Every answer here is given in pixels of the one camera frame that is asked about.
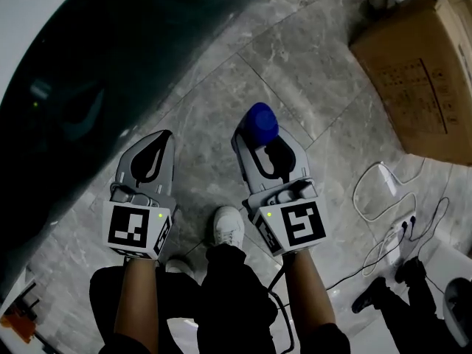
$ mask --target white wall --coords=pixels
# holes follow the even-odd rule
[[[0,0],[0,103],[36,35],[65,0]]]

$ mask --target orange object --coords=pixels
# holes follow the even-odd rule
[[[10,313],[4,314],[0,319],[1,326],[11,327],[23,341],[29,344],[36,331],[36,323],[32,322],[25,313],[21,315],[21,311],[15,305],[8,310]]]

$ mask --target power strip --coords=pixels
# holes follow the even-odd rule
[[[388,255],[386,256],[386,260],[390,265],[396,264],[398,259],[400,258],[400,247],[399,247],[399,239],[398,239],[398,234],[403,231],[403,224],[406,223],[408,226],[406,229],[412,226],[412,217],[416,217],[416,212],[415,211],[410,211],[401,218],[397,219],[393,224],[392,228],[390,231],[392,232],[397,232],[395,236],[393,236],[389,242],[385,245],[385,251],[389,252]]]

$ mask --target blue object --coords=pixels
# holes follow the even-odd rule
[[[279,124],[274,112],[265,103],[256,103],[249,109],[243,131],[255,147],[267,145],[279,135]]]

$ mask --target trouser leg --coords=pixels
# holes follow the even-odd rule
[[[412,309],[421,316],[436,316],[436,303],[425,278],[409,283],[408,298]]]
[[[422,335],[417,317],[412,308],[392,290],[385,287],[374,299],[375,309],[382,312],[386,326],[400,354],[420,353]]]
[[[257,275],[244,265],[246,255],[222,244],[209,249],[206,258],[208,272],[196,320],[200,353],[274,354],[269,327],[277,307]]]

